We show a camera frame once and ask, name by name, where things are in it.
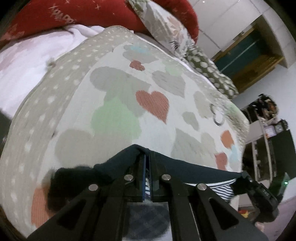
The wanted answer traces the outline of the dark navy pants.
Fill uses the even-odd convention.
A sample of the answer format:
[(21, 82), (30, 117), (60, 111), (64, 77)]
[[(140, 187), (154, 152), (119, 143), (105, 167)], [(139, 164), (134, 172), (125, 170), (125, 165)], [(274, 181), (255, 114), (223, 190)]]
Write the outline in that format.
[(52, 176), (47, 196), (48, 209), (59, 211), (91, 184), (106, 186), (127, 173), (136, 160), (145, 156), (148, 161), (156, 159), (168, 174), (186, 184), (205, 183), (224, 201), (245, 193), (242, 173), (228, 172), (175, 160), (139, 145), (131, 145), (108, 161), (93, 167), (77, 166), (60, 168)]

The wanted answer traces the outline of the white shelf unit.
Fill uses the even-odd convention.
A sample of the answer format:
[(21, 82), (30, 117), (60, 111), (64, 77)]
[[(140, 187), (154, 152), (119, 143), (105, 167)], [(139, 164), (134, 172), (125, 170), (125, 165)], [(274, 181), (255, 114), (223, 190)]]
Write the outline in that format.
[(250, 122), (243, 170), (256, 181), (295, 178), (295, 144), (288, 122), (278, 118), (276, 102), (261, 94), (242, 112)]

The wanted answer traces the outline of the heart pattern quilt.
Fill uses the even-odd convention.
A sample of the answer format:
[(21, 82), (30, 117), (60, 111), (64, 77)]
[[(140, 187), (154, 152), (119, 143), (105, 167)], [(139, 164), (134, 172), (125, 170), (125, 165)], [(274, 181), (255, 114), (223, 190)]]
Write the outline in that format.
[(104, 163), (137, 144), (240, 172), (249, 131), (208, 78), (119, 26), (58, 58), (11, 119), (1, 205), (24, 236), (49, 218), (42, 187), (53, 169)]

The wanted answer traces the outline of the green wooden door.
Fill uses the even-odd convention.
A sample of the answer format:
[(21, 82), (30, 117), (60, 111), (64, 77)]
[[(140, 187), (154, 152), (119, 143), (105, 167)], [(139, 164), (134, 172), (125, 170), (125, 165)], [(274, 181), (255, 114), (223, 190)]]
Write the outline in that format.
[(274, 53), (258, 29), (252, 27), (214, 59), (239, 93), (272, 72), (284, 56)]

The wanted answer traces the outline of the olive spotted pillow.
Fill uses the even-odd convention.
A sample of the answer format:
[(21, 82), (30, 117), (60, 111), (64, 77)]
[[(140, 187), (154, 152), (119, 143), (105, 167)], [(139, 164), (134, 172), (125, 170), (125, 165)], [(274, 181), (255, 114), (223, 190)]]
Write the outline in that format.
[(216, 87), (216, 89), (227, 96), (230, 100), (234, 99), (239, 92), (233, 81), (223, 74), (215, 63), (208, 58), (201, 48), (194, 45), (187, 49), (185, 59), (189, 65)]

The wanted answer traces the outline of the white fleece blanket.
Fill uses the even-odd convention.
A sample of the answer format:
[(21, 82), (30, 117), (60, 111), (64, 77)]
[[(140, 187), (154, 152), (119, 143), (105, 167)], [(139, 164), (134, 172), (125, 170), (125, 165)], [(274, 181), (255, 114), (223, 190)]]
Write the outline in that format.
[(69, 25), (15, 40), (1, 49), (1, 112), (12, 118), (55, 61), (104, 27)]

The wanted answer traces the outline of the white glossy wardrobe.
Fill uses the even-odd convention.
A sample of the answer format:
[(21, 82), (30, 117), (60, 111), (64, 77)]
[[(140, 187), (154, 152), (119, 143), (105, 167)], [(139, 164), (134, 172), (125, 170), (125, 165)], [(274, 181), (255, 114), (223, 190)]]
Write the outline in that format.
[(199, 23), (197, 45), (213, 58), (225, 50), (234, 39), (250, 29), (257, 18), (263, 18), (275, 37), (283, 63), (290, 68), (295, 63), (295, 42), (280, 16), (264, 1), (190, 1)]

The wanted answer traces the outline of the floral grey pillow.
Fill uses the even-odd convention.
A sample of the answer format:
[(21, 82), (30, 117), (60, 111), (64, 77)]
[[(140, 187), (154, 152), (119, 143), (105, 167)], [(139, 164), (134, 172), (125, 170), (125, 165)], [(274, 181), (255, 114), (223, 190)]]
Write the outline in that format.
[(186, 56), (194, 40), (176, 17), (154, 1), (130, 0), (129, 4), (158, 43), (178, 58)]

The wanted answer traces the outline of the long red pillow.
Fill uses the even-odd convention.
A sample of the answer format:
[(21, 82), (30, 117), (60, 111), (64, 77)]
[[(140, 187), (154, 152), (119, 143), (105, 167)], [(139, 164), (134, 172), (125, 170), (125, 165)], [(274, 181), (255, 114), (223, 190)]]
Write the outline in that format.
[(69, 0), (30, 1), (9, 24), (1, 43), (67, 25), (123, 26), (139, 33), (147, 32), (126, 1)]

